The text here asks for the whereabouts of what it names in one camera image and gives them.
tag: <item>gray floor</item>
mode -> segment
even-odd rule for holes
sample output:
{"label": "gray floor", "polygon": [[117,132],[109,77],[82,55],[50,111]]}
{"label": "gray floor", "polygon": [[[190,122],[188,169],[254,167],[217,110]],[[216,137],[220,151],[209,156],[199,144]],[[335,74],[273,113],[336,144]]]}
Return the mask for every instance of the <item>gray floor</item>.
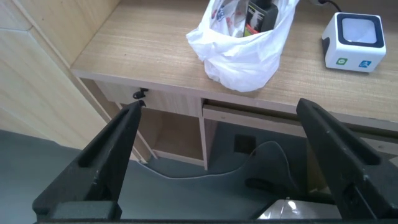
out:
{"label": "gray floor", "polygon": [[[305,140],[230,124],[220,124],[213,144],[210,170],[172,161],[152,160],[149,166],[167,176],[190,177],[222,173],[239,167],[247,154],[233,152],[234,135],[257,138],[257,145],[269,140],[280,143],[290,163],[297,185],[306,188]],[[54,142],[0,131],[0,220],[3,223],[32,223],[32,202],[68,165],[79,150]],[[169,180],[131,161],[124,179],[119,204],[122,218],[138,219],[247,219],[276,196],[249,189],[248,177],[260,177],[284,184],[295,191],[286,178],[283,154],[268,144],[237,172],[219,177]]]}

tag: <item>white plastic bag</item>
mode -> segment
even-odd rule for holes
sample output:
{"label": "white plastic bag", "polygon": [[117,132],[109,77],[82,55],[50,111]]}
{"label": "white plastic bag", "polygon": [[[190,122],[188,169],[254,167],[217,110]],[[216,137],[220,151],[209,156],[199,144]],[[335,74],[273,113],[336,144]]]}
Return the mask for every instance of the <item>white plastic bag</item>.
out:
{"label": "white plastic bag", "polygon": [[262,88],[279,67],[299,0],[274,0],[279,13],[273,30],[240,37],[248,0],[210,0],[188,43],[214,81],[241,92]]}

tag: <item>wooden shelf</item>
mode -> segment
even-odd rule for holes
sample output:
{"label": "wooden shelf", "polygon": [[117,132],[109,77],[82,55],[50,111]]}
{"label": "wooden shelf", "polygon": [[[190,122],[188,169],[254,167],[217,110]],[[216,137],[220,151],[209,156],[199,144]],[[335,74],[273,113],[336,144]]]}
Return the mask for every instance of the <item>wooden shelf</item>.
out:
{"label": "wooden shelf", "polygon": [[198,118],[143,108],[139,130],[156,156],[204,166]]}

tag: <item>white cube device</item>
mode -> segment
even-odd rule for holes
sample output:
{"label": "white cube device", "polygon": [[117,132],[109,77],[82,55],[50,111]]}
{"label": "white cube device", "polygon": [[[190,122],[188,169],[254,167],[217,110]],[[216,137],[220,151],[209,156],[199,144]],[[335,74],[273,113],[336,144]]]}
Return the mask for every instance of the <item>white cube device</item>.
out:
{"label": "white cube device", "polygon": [[372,72],[386,54],[381,18],[337,12],[322,34],[328,68]]}

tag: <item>wall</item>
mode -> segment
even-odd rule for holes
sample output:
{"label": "wall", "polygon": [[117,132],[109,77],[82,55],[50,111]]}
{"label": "wall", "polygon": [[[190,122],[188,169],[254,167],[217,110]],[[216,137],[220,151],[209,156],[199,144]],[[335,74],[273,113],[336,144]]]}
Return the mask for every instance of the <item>wall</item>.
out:
{"label": "wall", "polygon": [[69,71],[119,0],[0,0],[0,129],[82,149],[118,112]]}

